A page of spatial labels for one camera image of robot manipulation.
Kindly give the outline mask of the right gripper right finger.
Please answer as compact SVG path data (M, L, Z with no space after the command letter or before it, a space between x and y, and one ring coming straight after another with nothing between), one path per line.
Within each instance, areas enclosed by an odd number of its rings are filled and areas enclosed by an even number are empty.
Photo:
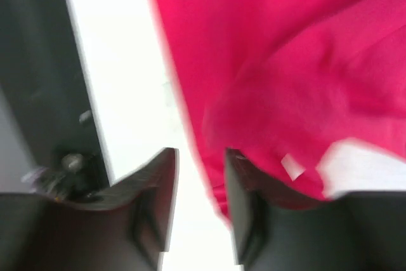
M245 270L404 270L405 193L322 202L225 154L237 262Z

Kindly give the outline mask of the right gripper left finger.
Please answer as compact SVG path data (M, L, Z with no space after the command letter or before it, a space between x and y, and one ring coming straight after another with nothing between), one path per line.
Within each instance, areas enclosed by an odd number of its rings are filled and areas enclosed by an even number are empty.
M2 270L158 270L167 251L178 150L83 202L1 194Z

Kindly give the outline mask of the pink t shirt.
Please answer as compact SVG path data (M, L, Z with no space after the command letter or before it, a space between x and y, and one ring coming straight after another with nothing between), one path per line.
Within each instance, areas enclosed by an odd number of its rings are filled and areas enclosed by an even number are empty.
M226 149L326 201L318 165L354 138L405 157L405 0L155 0L192 136L230 216Z

